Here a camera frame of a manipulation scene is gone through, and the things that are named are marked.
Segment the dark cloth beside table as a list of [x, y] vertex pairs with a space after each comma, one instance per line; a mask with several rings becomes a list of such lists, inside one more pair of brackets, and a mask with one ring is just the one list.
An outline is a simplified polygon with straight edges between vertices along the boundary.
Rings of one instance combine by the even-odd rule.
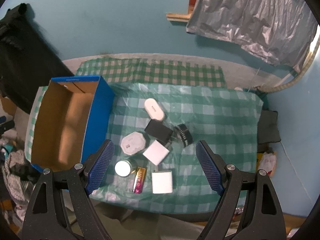
[[257, 131], [258, 144], [277, 143], [281, 141], [278, 130], [278, 112], [262, 110]]

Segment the grey plastic sheet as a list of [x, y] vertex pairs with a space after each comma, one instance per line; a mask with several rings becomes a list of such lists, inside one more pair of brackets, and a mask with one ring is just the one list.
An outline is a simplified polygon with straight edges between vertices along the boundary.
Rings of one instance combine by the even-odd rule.
[[186, 31], [300, 72], [317, 26], [305, 0], [197, 0]]

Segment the white oval case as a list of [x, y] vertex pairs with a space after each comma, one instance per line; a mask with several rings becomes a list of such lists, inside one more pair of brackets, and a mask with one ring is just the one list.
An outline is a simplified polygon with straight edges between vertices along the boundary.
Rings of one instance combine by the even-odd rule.
[[160, 105], [153, 98], [148, 98], [144, 102], [144, 108], [152, 120], [163, 121], [165, 114]]

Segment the wooden shelf ledge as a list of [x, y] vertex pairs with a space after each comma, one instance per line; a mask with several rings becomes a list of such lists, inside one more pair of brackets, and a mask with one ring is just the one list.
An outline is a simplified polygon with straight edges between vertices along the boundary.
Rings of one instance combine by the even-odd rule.
[[187, 14], [178, 14], [178, 13], [169, 12], [169, 13], [166, 13], [166, 18], [170, 22], [187, 23], [190, 20], [190, 17], [192, 15], [193, 9], [194, 9], [194, 6], [190, 5], [188, 7], [188, 13]]

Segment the white octagonal box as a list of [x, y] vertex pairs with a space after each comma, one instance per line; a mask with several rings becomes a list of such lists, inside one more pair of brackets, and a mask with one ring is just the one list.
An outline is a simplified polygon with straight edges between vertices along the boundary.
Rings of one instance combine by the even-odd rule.
[[126, 155], [134, 155], [142, 150], [146, 146], [146, 139], [140, 132], [132, 132], [127, 136], [123, 137], [120, 143], [122, 151]]

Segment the black round brush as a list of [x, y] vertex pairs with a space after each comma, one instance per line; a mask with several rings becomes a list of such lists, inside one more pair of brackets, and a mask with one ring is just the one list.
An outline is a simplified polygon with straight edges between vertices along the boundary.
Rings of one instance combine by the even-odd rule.
[[179, 124], [175, 126], [174, 129], [184, 148], [193, 143], [191, 132], [185, 124]]

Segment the white square charger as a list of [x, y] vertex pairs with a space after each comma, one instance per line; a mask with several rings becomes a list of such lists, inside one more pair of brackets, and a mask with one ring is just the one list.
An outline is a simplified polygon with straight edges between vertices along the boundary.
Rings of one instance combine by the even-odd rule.
[[169, 150], [164, 147], [160, 142], [155, 140], [150, 146], [143, 152], [146, 157], [154, 165], [159, 165], [163, 159], [169, 154]]

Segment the striped cloth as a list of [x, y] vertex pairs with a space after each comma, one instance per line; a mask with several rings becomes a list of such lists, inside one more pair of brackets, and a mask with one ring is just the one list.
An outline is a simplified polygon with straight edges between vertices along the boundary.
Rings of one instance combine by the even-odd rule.
[[27, 178], [19, 176], [21, 168], [25, 168], [27, 160], [23, 150], [11, 152], [2, 166], [4, 183], [10, 196], [17, 205], [27, 205], [34, 189], [33, 183]]

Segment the white plug charger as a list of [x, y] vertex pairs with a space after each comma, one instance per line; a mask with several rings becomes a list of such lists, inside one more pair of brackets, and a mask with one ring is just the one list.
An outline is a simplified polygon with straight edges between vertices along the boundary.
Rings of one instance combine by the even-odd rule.
[[152, 172], [153, 194], [167, 194], [173, 192], [172, 171]]

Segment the blue cardboard box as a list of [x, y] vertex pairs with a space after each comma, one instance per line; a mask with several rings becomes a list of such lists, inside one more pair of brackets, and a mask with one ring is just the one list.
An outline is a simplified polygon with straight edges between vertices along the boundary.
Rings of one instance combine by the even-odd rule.
[[106, 138], [114, 98], [99, 75], [51, 79], [35, 121], [33, 167], [68, 170], [97, 152]]

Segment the black hanging garment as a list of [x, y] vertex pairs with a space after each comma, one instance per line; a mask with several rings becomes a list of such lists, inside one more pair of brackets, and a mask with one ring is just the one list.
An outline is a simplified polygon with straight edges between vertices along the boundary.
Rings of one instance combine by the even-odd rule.
[[21, 3], [1, 19], [1, 95], [29, 114], [39, 87], [73, 73], [33, 29], [26, 12]]

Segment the green checkered tablecloth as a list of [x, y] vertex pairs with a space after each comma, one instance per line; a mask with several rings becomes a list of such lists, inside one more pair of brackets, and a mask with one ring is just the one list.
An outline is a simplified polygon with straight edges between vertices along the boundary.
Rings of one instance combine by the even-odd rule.
[[212, 211], [223, 187], [210, 187], [196, 144], [255, 171], [262, 108], [256, 94], [228, 89], [220, 67], [93, 59], [73, 77], [40, 85], [25, 156], [38, 170], [62, 171], [108, 139], [111, 161], [92, 198], [148, 212]]

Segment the green round tin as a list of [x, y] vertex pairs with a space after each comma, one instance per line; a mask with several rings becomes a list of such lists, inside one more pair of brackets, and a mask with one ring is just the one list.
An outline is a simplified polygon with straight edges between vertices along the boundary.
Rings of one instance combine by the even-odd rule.
[[128, 177], [135, 173], [136, 169], [136, 163], [129, 160], [119, 160], [114, 166], [115, 173], [120, 177]]

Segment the black power adapter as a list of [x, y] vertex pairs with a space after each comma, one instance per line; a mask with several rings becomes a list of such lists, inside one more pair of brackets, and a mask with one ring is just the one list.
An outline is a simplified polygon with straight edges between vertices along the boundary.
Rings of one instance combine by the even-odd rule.
[[173, 134], [173, 130], [163, 124], [163, 122], [151, 119], [144, 129], [145, 133], [154, 137], [158, 142], [165, 146]]

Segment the pink gold battery pack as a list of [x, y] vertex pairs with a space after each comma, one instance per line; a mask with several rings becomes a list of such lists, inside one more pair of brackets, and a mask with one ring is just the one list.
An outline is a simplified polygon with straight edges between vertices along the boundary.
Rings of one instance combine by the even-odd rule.
[[132, 190], [133, 193], [135, 194], [142, 193], [145, 176], [146, 176], [146, 168], [138, 167], [136, 171], [135, 180], [133, 183], [133, 190]]

